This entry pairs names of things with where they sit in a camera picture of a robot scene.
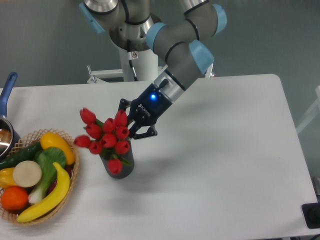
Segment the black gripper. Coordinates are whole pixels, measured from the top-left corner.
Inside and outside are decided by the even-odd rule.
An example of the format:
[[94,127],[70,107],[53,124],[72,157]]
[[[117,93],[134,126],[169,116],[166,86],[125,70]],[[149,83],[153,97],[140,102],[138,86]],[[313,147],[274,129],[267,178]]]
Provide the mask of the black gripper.
[[[128,137],[139,140],[149,137],[155,137],[158,132],[155,124],[158,118],[173,103],[165,97],[163,93],[157,90],[155,84],[150,84],[143,93],[133,101],[124,98],[120,99],[118,111],[123,110],[128,115],[128,120],[134,121],[129,129]],[[141,127],[147,127],[146,132],[137,133]]]

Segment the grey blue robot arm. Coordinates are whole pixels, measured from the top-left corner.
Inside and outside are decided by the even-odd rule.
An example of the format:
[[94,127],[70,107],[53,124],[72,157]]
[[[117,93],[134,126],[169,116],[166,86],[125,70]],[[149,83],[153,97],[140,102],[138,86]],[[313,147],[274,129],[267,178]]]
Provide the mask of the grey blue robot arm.
[[158,118],[198,78],[209,76],[214,57],[203,40],[227,24],[224,9],[207,0],[182,0],[184,20],[169,27],[150,11],[148,0],[83,0],[79,8],[97,33],[108,32],[118,48],[126,82],[151,81],[136,99],[122,99],[129,137],[157,135]]

